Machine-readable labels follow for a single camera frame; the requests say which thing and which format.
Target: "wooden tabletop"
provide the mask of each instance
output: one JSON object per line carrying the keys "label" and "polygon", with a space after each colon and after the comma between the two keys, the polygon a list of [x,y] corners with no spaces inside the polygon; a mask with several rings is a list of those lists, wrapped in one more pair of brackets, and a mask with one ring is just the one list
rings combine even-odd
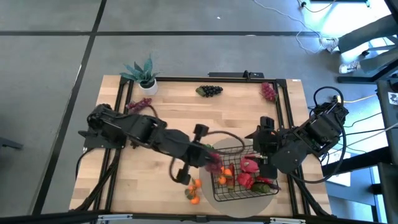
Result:
{"label": "wooden tabletop", "polygon": [[[120,76],[105,75],[99,90],[97,104],[114,105],[118,92]],[[198,83],[198,82],[158,82],[159,90],[152,97],[152,105],[157,110],[159,118],[166,121],[168,128],[179,129],[193,137],[196,124],[205,124],[210,130],[225,130],[239,137],[252,133],[259,124],[261,116],[275,119],[276,129],[278,119],[274,103],[262,99],[259,94],[260,84],[256,83]],[[195,88],[200,85],[219,85],[224,91],[212,98],[202,98]],[[295,125],[300,125],[308,119],[307,104],[300,80],[287,80],[289,98]],[[122,102],[125,102],[127,88],[124,90]],[[284,102],[282,89],[279,90],[280,100]],[[141,89],[134,85],[132,100],[139,101],[143,97]],[[287,114],[284,103],[281,103],[284,123],[287,125]],[[211,135],[202,138],[204,144],[227,138],[224,135]],[[81,161],[78,178],[73,191],[70,208],[76,208],[89,195],[98,182],[103,161],[104,149],[95,149]],[[163,214],[196,214],[220,215],[205,197],[199,205],[191,205],[185,198],[186,186],[173,182],[168,174],[169,156],[150,149],[126,147],[122,150],[117,181],[111,211],[123,213],[163,213]],[[176,161],[174,174],[183,166]],[[307,156],[303,164],[303,173],[307,180],[323,177],[319,161],[314,156]],[[198,169],[192,167],[193,178],[199,176]],[[289,190],[286,175],[278,173],[281,191],[259,215],[261,216],[292,216]],[[309,191],[322,208],[330,212],[330,205],[324,183],[307,184]],[[104,186],[100,208],[104,208],[108,184]],[[303,213],[300,191],[295,186],[298,210]]]}

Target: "green plant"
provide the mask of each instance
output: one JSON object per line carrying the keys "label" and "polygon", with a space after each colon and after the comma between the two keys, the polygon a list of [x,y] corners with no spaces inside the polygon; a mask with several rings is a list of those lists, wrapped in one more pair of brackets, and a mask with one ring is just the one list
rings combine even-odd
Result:
{"label": "green plant", "polygon": [[149,57],[147,61],[144,64],[144,69],[142,69],[136,62],[134,62],[134,68],[132,68],[130,65],[124,64],[127,70],[131,72],[131,74],[128,74],[126,72],[120,73],[120,75],[124,78],[128,78],[130,80],[133,80],[134,82],[137,83],[151,83],[155,80],[155,77],[159,72],[155,72],[152,74],[152,59]]}

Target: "metal basket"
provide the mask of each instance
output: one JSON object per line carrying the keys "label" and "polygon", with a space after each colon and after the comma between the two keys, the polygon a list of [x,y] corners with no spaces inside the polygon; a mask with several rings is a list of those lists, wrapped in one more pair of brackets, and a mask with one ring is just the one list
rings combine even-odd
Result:
{"label": "metal basket", "polygon": [[[242,149],[242,147],[228,147],[223,149],[217,149],[217,151],[222,152],[236,152]],[[235,169],[235,188],[234,191],[229,191],[227,186],[220,185],[218,183],[218,176],[211,174],[211,186],[213,187],[213,195],[214,199],[217,202],[227,202],[232,200],[239,200],[245,198],[254,198],[254,197],[262,197],[266,195],[275,195],[279,192],[279,190],[271,189],[268,193],[259,193],[253,192],[251,190],[246,189],[244,186],[240,185],[238,181],[236,181],[237,176],[242,173],[241,170],[241,158],[247,154],[254,154],[256,153],[253,150],[253,146],[246,146],[244,151],[240,154],[236,155],[220,155],[221,160],[223,161],[223,165],[227,169],[230,163],[234,164]],[[258,173],[251,174],[251,176],[256,179],[259,176]]]}

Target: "concrete floor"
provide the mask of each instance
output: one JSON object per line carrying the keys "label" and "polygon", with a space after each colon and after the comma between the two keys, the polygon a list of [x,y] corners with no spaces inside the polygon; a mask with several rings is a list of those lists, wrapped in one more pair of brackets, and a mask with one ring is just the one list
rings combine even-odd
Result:
{"label": "concrete floor", "polygon": [[[295,1],[258,1],[302,19],[326,35],[345,34],[388,14],[382,0],[371,1],[371,8],[364,4],[339,3],[318,14],[300,11]],[[0,0],[0,31],[91,30],[100,2]],[[312,4],[312,7],[318,9],[325,5]],[[339,15],[348,13],[355,14],[352,21],[342,21]],[[297,32],[302,29],[298,22],[262,9],[249,0],[113,0],[107,2],[99,25],[100,31]],[[307,48],[319,48],[317,38],[301,37],[300,40]],[[0,150],[0,179],[3,180],[0,217],[30,213],[87,41],[87,36],[0,37],[0,136],[25,145],[21,151]],[[375,40],[371,45],[383,43]],[[164,76],[204,77],[208,72],[252,70],[262,71],[269,78],[299,78],[303,81],[307,104],[311,106],[313,92],[325,85],[336,86],[343,93],[350,92],[346,100],[374,94],[375,85],[335,82],[339,64],[357,59],[368,47],[369,44],[363,44],[343,55],[324,51],[314,55],[300,49],[294,36],[96,37],[43,212],[67,211],[75,164],[83,145],[83,138],[77,131],[86,129],[85,118],[95,105],[102,76],[124,71],[123,63],[143,62],[151,54],[154,69]],[[332,94],[335,93],[321,93],[319,101],[327,100]],[[350,114],[346,124],[380,111],[377,98],[347,107]],[[379,127],[382,127],[381,116],[372,122],[359,123],[347,132]],[[382,136],[377,142],[373,139],[353,148],[369,151],[386,144]],[[371,220],[369,207],[335,198],[331,198],[331,206],[339,217]],[[348,212],[352,208],[357,214],[367,215],[353,215],[355,212]]]}

